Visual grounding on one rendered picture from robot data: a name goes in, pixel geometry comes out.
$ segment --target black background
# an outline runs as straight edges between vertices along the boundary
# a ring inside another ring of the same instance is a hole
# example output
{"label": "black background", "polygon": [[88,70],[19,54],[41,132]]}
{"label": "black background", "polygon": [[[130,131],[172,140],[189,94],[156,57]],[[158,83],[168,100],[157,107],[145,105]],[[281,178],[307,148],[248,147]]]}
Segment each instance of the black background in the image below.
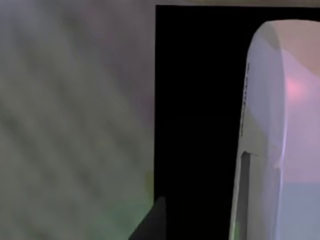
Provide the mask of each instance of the black background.
{"label": "black background", "polygon": [[168,239],[228,239],[247,51],[261,24],[284,19],[320,11],[156,7],[154,187]]}

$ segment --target rounded white casing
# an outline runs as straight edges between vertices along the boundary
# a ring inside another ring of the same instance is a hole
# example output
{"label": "rounded white casing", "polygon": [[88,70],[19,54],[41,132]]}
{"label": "rounded white casing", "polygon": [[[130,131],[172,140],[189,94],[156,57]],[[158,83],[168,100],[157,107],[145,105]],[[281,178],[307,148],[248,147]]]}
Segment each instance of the rounded white casing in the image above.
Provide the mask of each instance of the rounded white casing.
{"label": "rounded white casing", "polygon": [[237,237],[243,152],[250,165],[246,239],[239,240],[320,239],[319,43],[320,23],[306,20],[266,22],[253,36],[230,239]]}

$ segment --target white plastic object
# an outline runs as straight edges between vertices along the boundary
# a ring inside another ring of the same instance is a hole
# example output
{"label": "white plastic object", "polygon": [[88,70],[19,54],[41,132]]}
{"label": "white plastic object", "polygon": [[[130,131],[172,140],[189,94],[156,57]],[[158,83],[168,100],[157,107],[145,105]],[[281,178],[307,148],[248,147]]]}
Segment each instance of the white plastic object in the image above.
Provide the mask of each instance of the white plastic object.
{"label": "white plastic object", "polygon": [[320,23],[264,23],[247,55],[230,240],[320,239]]}

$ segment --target white device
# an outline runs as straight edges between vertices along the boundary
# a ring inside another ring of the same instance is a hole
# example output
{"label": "white device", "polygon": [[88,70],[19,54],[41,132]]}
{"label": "white device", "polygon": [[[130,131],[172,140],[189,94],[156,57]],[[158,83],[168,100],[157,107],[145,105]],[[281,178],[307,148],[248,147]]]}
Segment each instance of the white device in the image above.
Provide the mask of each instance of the white device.
{"label": "white device", "polygon": [[253,36],[229,239],[320,239],[318,22],[266,22]]}

